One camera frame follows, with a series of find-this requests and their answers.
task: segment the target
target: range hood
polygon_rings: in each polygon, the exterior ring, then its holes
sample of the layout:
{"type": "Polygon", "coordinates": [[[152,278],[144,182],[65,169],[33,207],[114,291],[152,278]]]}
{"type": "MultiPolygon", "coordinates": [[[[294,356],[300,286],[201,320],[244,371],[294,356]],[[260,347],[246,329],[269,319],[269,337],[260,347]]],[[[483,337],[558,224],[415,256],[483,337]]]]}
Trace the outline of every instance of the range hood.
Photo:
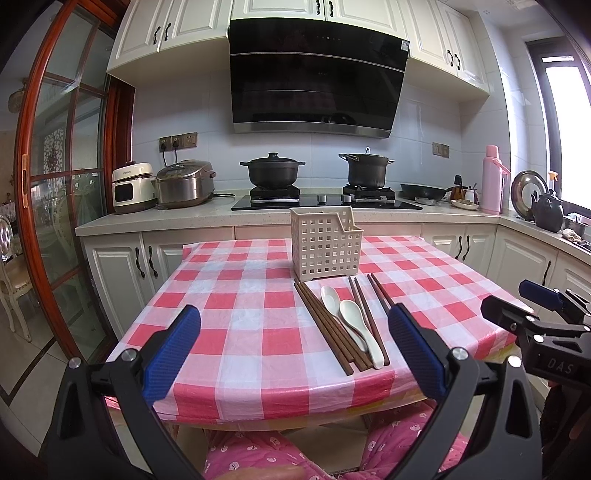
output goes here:
{"type": "Polygon", "coordinates": [[[236,132],[390,135],[408,41],[302,18],[232,20],[228,37],[236,132]]]}

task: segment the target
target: white appliance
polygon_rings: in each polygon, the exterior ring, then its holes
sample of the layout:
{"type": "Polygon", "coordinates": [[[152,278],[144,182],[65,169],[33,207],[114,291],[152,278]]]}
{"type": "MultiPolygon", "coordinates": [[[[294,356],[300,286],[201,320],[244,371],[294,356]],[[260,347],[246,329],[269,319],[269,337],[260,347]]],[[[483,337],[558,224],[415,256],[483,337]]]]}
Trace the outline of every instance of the white appliance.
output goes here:
{"type": "Polygon", "coordinates": [[[154,170],[149,163],[130,163],[113,171],[115,213],[141,212],[156,206],[154,170]]]}

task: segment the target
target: black kettle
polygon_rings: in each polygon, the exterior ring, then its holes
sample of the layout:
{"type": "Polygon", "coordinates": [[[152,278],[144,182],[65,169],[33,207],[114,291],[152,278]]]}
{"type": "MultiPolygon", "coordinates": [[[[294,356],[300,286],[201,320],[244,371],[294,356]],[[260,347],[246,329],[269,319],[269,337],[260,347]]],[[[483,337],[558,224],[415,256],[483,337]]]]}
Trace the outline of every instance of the black kettle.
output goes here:
{"type": "Polygon", "coordinates": [[[536,200],[536,196],[531,196],[531,211],[534,214],[534,222],[540,228],[549,232],[558,232],[562,227],[564,210],[562,209],[562,200],[551,193],[542,193],[536,200]]]}

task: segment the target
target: white utensil holder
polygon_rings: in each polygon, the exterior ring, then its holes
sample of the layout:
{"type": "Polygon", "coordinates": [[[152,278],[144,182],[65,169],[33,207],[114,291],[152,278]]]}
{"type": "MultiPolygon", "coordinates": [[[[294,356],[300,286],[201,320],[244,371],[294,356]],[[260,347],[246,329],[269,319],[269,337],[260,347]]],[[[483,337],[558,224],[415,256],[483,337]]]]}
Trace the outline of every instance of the white utensil holder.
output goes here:
{"type": "Polygon", "coordinates": [[[363,229],[351,207],[301,207],[291,212],[291,253],[300,281],[356,275],[363,229]]]}

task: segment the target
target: tablecloth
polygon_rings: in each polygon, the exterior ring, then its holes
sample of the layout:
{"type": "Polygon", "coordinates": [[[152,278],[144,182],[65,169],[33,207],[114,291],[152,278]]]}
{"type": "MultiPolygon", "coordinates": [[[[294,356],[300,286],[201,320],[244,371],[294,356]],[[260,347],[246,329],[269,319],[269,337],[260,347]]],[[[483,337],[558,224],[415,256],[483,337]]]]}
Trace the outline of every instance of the tablecloth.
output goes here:
{"type": "MultiPolygon", "coordinates": [[[[482,359],[514,341],[480,315],[493,294],[525,307],[495,283],[416,236],[363,239],[358,279],[391,364],[346,376],[294,289],[289,239],[186,245],[183,262],[111,353],[140,348],[186,304],[202,330],[168,393],[154,404],[164,420],[225,424],[331,413],[387,401],[416,383],[387,330],[387,317],[365,274],[450,346],[482,359]]],[[[331,285],[351,298],[347,277],[331,285]]]]}

